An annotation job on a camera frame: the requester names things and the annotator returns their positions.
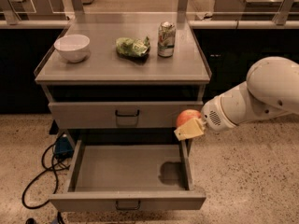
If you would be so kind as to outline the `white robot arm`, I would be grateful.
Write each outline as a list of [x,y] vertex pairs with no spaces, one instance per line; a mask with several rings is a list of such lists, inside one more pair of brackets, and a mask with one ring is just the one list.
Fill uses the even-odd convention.
[[291,113],[299,113],[299,64],[266,57],[251,66],[244,82],[215,96],[201,110],[182,111],[175,136],[182,141],[203,135],[206,128],[222,132]]

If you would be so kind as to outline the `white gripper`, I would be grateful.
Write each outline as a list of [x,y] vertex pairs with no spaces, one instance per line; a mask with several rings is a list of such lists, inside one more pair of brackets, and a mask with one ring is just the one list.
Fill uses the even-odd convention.
[[215,132],[233,129],[233,124],[225,115],[221,106],[221,97],[215,96],[206,102],[201,110],[203,122],[199,118],[192,118],[174,130],[179,141],[192,139],[205,133],[206,125]]

